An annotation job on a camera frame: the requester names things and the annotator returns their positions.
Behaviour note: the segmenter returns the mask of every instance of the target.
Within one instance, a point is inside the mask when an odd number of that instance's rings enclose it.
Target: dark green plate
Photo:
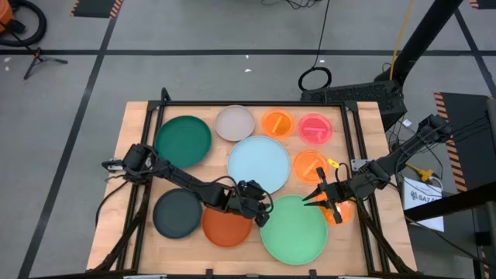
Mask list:
[[[212,143],[210,128],[201,119],[184,115],[171,119],[158,130],[158,156],[176,167],[190,167],[205,157]]]

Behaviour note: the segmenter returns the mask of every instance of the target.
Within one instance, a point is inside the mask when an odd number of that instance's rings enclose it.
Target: orange vacuum cleaner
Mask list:
[[[14,19],[13,13],[17,11],[20,7],[25,7],[32,10],[38,17],[38,29],[29,38],[22,39],[22,41],[17,40],[5,40],[2,35],[6,33],[23,33],[26,26],[20,21]],[[24,47],[29,46],[34,43],[38,43],[45,32],[47,31],[47,18],[43,11],[38,8],[38,6],[26,0],[0,0],[0,45],[9,47]]]

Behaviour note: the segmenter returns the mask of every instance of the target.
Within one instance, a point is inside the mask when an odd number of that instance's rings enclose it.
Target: yellow cable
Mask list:
[[[405,15],[405,21],[403,22],[403,26],[401,26],[400,34],[398,35],[398,39],[396,40],[396,46],[394,46],[393,52],[393,60],[391,61],[391,70],[389,71],[389,80],[393,80],[393,70],[394,70],[394,61],[396,60],[396,53],[398,52],[398,48],[400,48],[401,39],[403,39],[403,33],[405,33],[406,25],[408,23],[408,19],[410,18],[410,12],[412,12],[413,1],[410,0],[410,6],[408,7],[408,11]]]

